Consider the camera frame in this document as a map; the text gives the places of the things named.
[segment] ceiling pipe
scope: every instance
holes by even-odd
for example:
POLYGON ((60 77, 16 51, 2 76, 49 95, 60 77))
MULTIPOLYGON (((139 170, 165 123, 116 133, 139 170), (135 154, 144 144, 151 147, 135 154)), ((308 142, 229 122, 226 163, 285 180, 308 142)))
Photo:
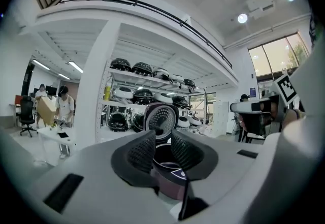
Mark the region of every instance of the ceiling pipe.
POLYGON ((255 40, 256 38, 261 37, 263 35, 266 35, 268 33, 272 33, 275 30, 279 30, 279 29, 281 29, 281 28, 283 28, 285 26, 288 26, 290 24, 294 24, 294 23, 301 22, 303 20, 309 19, 310 15, 311 15, 311 13, 300 15, 300 16, 297 16, 297 17, 295 17, 293 19, 290 19, 290 20, 287 20, 285 22, 278 23, 278 24, 276 24, 274 26, 271 26, 269 28, 260 30, 260 31, 258 31, 256 33, 253 33, 253 34, 251 34, 249 36, 246 36, 246 37, 244 37, 244 38, 242 38, 242 39, 240 39, 238 41, 235 41, 235 42, 233 42, 231 44, 228 44, 228 45, 224 46, 223 49, 225 51, 227 51, 227 49, 237 48, 237 47, 240 47, 242 45, 248 44, 249 42, 255 40))

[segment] black chair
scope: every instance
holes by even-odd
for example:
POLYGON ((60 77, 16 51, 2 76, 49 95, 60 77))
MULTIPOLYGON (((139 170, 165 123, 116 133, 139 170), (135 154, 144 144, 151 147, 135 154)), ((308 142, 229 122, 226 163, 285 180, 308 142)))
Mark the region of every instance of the black chair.
POLYGON ((22 132, 28 131, 30 137, 33 137, 30 133, 30 131, 36 131, 29 125, 34 124, 35 120, 33 118, 33 101, 31 101, 31 97, 24 95, 22 97, 22 100, 20 102, 20 108, 21 113, 19 116, 19 121, 23 125, 27 125, 27 127, 22 127, 22 131, 20 132, 20 135, 22 132))

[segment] yellow object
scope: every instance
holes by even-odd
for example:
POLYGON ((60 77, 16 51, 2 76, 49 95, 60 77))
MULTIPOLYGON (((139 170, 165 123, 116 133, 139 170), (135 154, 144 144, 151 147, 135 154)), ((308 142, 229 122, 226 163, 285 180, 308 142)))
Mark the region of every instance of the yellow object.
POLYGON ((109 100, 110 99, 110 91, 111 91, 111 87, 110 86, 106 86, 104 89, 104 100, 109 100))
POLYGON ((56 107, 48 97, 40 98, 36 110, 46 124, 53 123, 56 107))

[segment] cardboard box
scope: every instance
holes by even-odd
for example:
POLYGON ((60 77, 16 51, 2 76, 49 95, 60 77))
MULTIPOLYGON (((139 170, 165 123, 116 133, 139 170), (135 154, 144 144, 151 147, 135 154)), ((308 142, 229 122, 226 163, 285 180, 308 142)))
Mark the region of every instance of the cardboard box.
POLYGON ((46 124, 53 123, 56 107, 48 97, 40 98, 36 110, 46 124))

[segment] air conditioner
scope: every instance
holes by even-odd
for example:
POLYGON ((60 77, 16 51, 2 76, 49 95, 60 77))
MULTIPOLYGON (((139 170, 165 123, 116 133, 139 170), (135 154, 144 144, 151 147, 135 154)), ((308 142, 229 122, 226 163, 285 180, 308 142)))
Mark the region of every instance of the air conditioner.
POLYGON ((247 0, 246 1, 249 9, 249 17, 258 19, 266 16, 275 10, 274 0, 247 0))

